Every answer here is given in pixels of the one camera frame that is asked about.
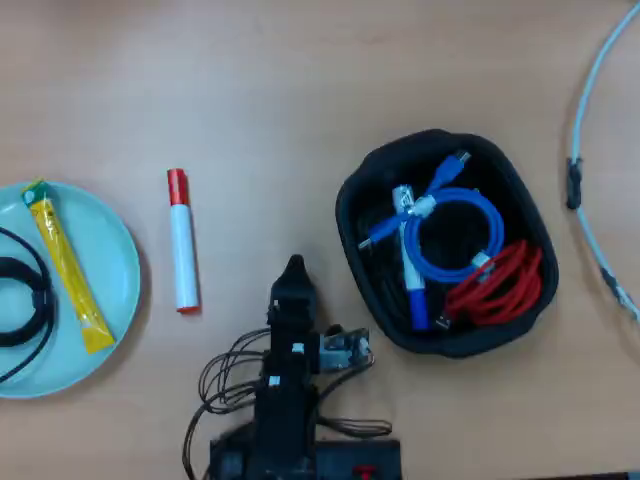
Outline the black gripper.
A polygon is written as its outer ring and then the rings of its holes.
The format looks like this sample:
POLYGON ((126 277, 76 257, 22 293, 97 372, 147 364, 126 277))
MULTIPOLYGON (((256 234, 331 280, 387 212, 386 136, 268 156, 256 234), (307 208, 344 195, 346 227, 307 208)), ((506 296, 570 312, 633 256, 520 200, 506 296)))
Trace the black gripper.
POLYGON ((270 290, 267 323, 272 350, 291 350, 296 343, 303 344, 306 350, 318 348, 320 335, 315 329, 316 301, 316 288, 306 270, 304 257, 292 255, 270 290), (293 280, 299 299, 281 300, 289 296, 293 280))

